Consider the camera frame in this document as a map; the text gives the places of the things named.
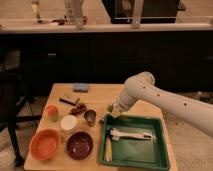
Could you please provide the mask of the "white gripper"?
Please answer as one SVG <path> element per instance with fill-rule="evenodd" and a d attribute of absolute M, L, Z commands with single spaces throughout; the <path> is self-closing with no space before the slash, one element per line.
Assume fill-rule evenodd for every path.
<path fill-rule="evenodd" d="M 125 112 L 129 109 L 129 107 L 120 100 L 116 100 L 112 104 L 112 107 L 113 107 L 113 109 L 112 109 L 111 115 L 113 117 L 119 117 L 123 112 Z"/>

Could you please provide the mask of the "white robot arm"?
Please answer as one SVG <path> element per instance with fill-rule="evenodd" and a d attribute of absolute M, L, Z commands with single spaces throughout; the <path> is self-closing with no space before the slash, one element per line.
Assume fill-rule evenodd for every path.
<path fill-rule="evenodd" d="M 150 72 L 129 77 L 113 103 L 115 115 L 130 110 L 138 100 L 149 102 L 213 137 L 213 105 L 164 91 Z"/>

